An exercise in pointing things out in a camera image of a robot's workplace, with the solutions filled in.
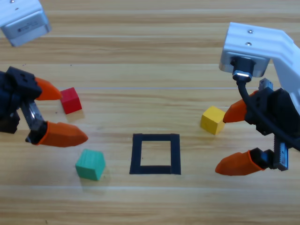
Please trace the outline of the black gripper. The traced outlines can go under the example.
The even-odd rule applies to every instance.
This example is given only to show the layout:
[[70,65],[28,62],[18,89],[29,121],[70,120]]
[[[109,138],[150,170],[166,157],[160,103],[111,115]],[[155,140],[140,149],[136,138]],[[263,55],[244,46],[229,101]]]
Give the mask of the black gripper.
[[227,176],[245,176],[269,169],[288,170],[288,150],[300,149],[300,115],[289,93],[280,88],[273,90],[267,79],[260,81],[259,90],[252,95],[245,91],[243,99],[232,104],[223,122],[246,121],[255,125],[262,135],[274,135],[274,150],[255,148],[223,158],[215,172]]
[[88,140],[77,126],[44,121],[35,100],[59,100],[61,92],[49,81],[10,66],[0,73],[0,131],[14,134],[20,108],[30,128],[25,141],[33,145],[72,147]]

